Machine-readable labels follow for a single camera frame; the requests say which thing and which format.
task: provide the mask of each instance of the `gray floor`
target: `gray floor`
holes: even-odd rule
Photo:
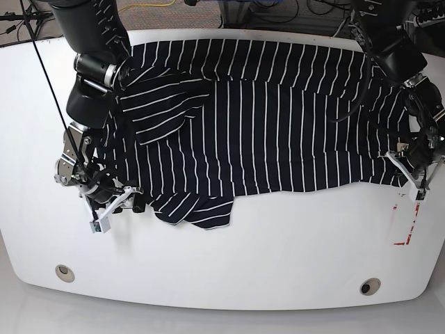
[[[117,0],[118,8],[123,8],[133,3],[169,3],[170,0]],[[319,12],[329,9],[325,4],[312,1],[312,8]],[[317,17],[319,19],[332,19],[343,17],[342,10],[333,10],[328,15],[323,17],[316,16],[310,13],[307,9],[305,0],[298,0],[300,7],[298,17],[295,22],[304,20],[310,17]],[[38,3],[41,9],[48,9],[48,5],[45,3]],[[268,12],[275,15],[289,16],[293,15],[296,11],[296,0],[283,0],[278,6],[271,8]],[[16,12],[21,13],[20,4],[18,0],[1,0],[0,1],[0,13]],[[176,2],[168,7],[146,7],[146,8],[130,8],[123,10],[120,13],[122,23],[127,30],[136,29],[184,29],[184,28],[218,28],[220,25],[220,10],[217,1],[202,0],[198,2],[196,7],[187,6],[184,0],[176,0]],[[13,24],[19,22],[0,22],[0,33],[4,32]],[[282,27],[284,30],[289,30],[289,25]],[[45,36],[60,36],[62,33],[55,20],[47,22],[40,37]],[[29,35],[26,31],[26,27],[22,27],[19,32],[19,39],[29,39]],[[7,35],[0,35],[0,45],[17,41],[17,31],[13,31]]]

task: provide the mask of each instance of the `garment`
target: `garment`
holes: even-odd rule
[[[122,183],[136,180],[161,220],[209,229],[229,224],[234,196],[405,182],[383,157],[397,140],[370,126],[365,108],[329,121],[363,89],[361,53],[187,40],[132,54],[122,112],[104,132],[106,166]],[[382,127],[409,131],[400,93],[378,67],[365,106]]]

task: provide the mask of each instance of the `metal grommet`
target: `metal grommet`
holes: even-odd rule
[[[381,284],[378,278],[370,278],[360,286],[360,293],[364,296],[372,296],[380,289]]]
[[[74,273],[72,272],[72,270],[62,264],[60,264],[56,267],[56,275],[63,282],[71,283],[74,281]]]

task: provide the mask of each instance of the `white tabletop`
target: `white tabletop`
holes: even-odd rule
[[[350,40],[231,29],[136,31],[152,40],[242,38],[358,50]],[[74,52],[64,39],[38,43],[60,105],[74,83]],[[445,95],[444,59],[426,70]],[[32,45],[0,49],[2,193],[0,229],[17,276],[26,283],[106,299],[188,308],[289,310],[413,299],[426,288],[445,239],[445,171],[420,206],[407,189],[353,184],[316,193],[236,198],[228,228],[169,226],[147,208],[111,219],[92,234],[76,189],[53,181],[63,128]],[[58,264],[74,271],[64,283]],[[362,296],[360,285],[382,287]]]

